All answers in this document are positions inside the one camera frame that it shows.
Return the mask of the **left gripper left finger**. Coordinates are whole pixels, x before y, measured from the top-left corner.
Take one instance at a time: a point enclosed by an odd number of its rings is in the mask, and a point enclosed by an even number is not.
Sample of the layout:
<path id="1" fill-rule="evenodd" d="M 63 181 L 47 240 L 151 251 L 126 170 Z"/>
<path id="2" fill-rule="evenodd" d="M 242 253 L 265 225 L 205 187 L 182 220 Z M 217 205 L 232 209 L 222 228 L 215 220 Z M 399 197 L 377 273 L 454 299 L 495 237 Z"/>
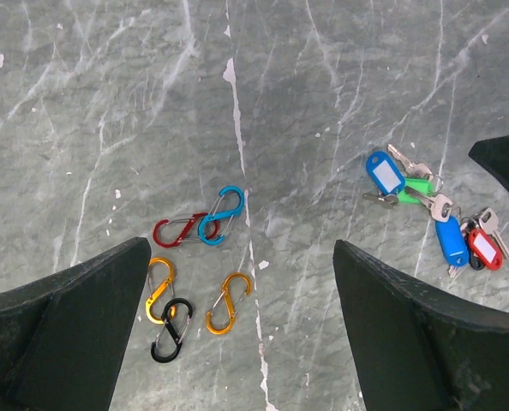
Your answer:
<path id="1" fill-rule="evenodd" d="M 0 410 L 106 410 L 151 258 L 133 237 L 0 293 Z"/>

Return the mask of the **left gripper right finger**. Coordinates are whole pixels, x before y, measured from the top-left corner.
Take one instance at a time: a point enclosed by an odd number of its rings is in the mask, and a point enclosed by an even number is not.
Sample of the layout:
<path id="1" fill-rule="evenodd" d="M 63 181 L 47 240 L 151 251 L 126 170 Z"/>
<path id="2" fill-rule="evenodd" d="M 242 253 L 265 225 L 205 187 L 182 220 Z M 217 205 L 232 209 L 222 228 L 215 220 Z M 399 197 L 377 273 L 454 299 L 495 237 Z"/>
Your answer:
<path id="1" fill-rule="evenodd" d="M 333 268 L 369 410 L 509 410 L 509 313 L 451 295 L 347 241 Z"/>

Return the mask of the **gold S carabiner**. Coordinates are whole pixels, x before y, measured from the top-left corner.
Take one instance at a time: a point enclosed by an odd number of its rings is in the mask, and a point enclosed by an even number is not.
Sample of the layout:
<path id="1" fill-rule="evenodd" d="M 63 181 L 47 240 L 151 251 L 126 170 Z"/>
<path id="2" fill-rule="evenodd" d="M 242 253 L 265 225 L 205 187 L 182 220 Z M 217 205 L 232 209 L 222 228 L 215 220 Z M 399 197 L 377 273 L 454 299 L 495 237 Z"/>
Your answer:
<path id="1" fill-rule="evenodd" d="M 245 287 L 243 290 L 243 294 L 240 296 L 240 298 L 237 300 L 237 303 L 234 302 L 232 293 L 231 293 L 231 283 L 235 280 L 242 280 L 245 283 Z M 209 332 L 211 332 L 213 335 L 221 336 L 229 333 L 231 329 L 233 328 L 233 325 L 236 323 L 237 320 L 237 307 L 239 304 L 243 301 L 243 298 L 246 296 L 249 296 L 252 292 L 252 281 L 250 277 L 242 272 L 233 272 L 231 273 L 222 283 L 221 285 L 221 291 L 218 299 L 214 302 L 212 308 L 207 311 L 206 314 L 206 328 Z M 213 323 L 213 310 L 216 308 L 216 306 L 223 302 L 225 304 L 225 309 L 228 316 L 228 322 L 225 326 L 218 328 Z"/>

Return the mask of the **green tag key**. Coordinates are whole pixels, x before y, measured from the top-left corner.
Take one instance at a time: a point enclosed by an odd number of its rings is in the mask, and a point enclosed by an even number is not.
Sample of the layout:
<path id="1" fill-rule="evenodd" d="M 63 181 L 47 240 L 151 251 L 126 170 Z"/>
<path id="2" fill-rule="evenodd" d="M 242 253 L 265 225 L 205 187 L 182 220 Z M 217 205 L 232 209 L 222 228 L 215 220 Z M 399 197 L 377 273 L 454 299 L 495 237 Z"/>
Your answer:
<path id="1" fill-rule="evenodd" d="M 419 204 L 420 201 L 406 193 L 406 188 L 413 188 L 416 191 L 425 194 L 437 194 L 443 187 L 443 179 L 435 174 L 426 164 L 410 161 L 398 148 L 388 144 L 387 148 L 390 155 L 399 161 L 405 173 L 405 188 L 398 193 L 400 203 Z"/>

